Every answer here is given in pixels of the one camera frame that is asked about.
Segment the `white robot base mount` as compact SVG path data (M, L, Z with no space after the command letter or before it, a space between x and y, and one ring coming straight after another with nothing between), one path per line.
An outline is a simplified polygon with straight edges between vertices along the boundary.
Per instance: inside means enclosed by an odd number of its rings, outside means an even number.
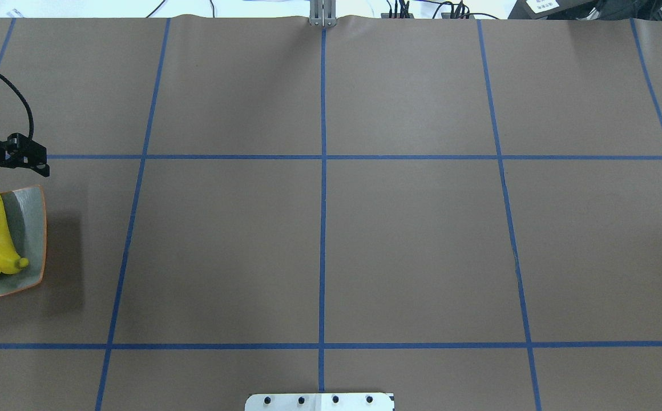
M247 398L245 410L395 410L394 395L381 392L263 393Z

